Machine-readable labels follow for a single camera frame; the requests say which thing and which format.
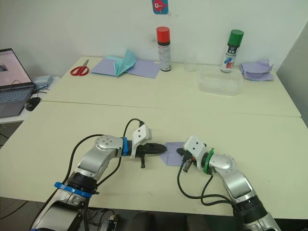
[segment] laptop screen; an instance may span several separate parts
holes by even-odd
[[[0,89],[33,85],[12,49],[0,50]]]

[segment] spray can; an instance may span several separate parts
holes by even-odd
[[[242,38],[244,32],[241,30],[232,30],[228,40],[228,46],[226,53],[223,57],[222,64],[221,64],[221,71],[222,72],[230,72],[231,68],[234,65],[235,57],[238,51],[238,48],[241,45]]]
[[[162,71],[171,70],[170,54],[170,30],[168,27],[160,26],[156,29],[159,61]]]

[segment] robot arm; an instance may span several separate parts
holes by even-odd
[[[185,163],[184,171],[188,171],[192,163],[206,174],[217,174],[243,217],[244,228],[250,231],[281,231],[274,218],[268,213],[246,176],[240,172],[234,158],[229,155],[206,152],[206,145],[197,137],[191,136],[183,147],[192,155]]]
[[[81,209],[96,192],[101,178],[112,158],[131,155],[140,157],[144,153],[162,153],[166,147],[146,143],[151,131],[144,124],[134,132],[133,141],[125,137],[102,135],[94,147],[80,160],[65,183],[55,183],[56,191],[34,220],[32,231],[77,231],[82,222]]]

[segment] table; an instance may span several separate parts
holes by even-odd
[[[82,57],[71,68],[89,59],[92,69],[102,58]],[[277,75],[273,82],[244,80],[243,92],[224,96],[201,92],[198,72],[185,72],[182,64],[173,64],[170,72],[160,71],[156,79],[130,74],[120,77],[88,74],[71,76],[69,71],[44,98],[45,101],[121,105],[221,113],[274,116],[298,116],[300,113]]]
[[[275,218],[308,219],[308,201],[302,197],[308,191],[308,130],[301,118],[287,116],[42,102],[0,150],[0,196],[44,202],[53,184],[63,180],[70,154],[82,138],[97,133],[121,136],[133,117],[152,129],[153,142],[185,141],[196,135],[216,153],[232,155]],[[129,127],[128,139],[137,126]],[[94,140],[80,146],[73,166]],[[145,161],[146,169],[140,169],[139,159],[124,157],[90,206],[231,215],[229,205],[205,207],[184,197],[177,187],[179,167],[167,167],[159,156]],[[116,165],[117,159],[112,160],[104,176]],[[199,195],[208,178],[191,167],[181,183],[187,193]],[[207,193],[226,195],[218,177]]]
[[[53,78],[53,82],[51,83],[51,85],[48,87],[49,89],[51,89],[56,82],[59,81],[60,77],[52,77]],[[40,98],[44,98],[46,96],[45,93],[38,93]],[[37,94],[33,94],[31,96],[31,98],[36,97]],[[0,124],[9,124],[9,123],[16,123],[16,122],[23,122],[25,119],[28,118],[28,116],[31,114],[30,111],[27,111],[25,108],[23,108],[23,110],[21,111],[21,113],[17,116],[11,116],[11,117],[5,117],[5,118],[0,118]]]

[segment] red cap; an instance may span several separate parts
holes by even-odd
[[[170,30],[168,27],[160,26],[156,28],[157,41],[161,43],[170,42]]]

